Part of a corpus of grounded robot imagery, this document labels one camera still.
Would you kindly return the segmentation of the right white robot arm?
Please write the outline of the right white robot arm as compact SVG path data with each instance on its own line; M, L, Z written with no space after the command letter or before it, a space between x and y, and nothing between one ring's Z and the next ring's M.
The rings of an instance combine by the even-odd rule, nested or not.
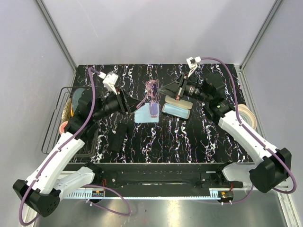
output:
M215 175L219 187L231 182L254 185L262 193L275 189L290 174L292 155L286 148L278 149L250 127L231 105L224 92L225 84L218 73L206 74L201 84L193 82L186 73L159 88L161 94L175 100L187 96L204 103L207 118L232 136L248 153L251 164L226 163Z

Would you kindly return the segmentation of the black glasses case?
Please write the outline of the black glasses case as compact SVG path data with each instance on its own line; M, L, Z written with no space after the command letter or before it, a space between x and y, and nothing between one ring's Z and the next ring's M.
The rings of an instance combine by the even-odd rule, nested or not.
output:
M128 126L125 123L119 123L116 128L116 133L109 143L109 151L111 152L120 152L123 147L123 142L125 139L125 136L128 132Z

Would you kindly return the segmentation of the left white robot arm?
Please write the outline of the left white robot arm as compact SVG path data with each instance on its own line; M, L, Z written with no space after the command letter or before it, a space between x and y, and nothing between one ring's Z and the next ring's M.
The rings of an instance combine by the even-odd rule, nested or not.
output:
M46 159L26 180L18 179L13 184L21 204L42 217L52 214L71 192L85 185L98 187L102 183L102 168L90 162L63 179L58 177L71 158L94 137L100 120L115 112L133 113L140 100L119 89L102 99L95 89L89 88L77 102L73 117Z

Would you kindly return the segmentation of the dark green glasses case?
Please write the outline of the dark green glasses case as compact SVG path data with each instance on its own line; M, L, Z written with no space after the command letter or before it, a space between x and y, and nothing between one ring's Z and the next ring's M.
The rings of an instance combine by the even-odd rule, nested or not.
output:
M169 96L165 96L165 104L163 105L162 112L164 114L187 120L190 116L192 107L192 102L186 100L178 101Z

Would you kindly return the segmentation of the red thin sunglasses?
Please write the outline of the red thin sunglasses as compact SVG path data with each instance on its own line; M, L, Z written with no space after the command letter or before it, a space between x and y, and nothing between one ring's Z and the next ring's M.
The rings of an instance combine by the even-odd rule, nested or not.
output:
M159 93L158 93L159 82L157 80L148 80L145 82L146 95L144 99L136 106L139 109L145 101L149 99L148 112L151 118L156 118L160 116L160 103L159 103Z

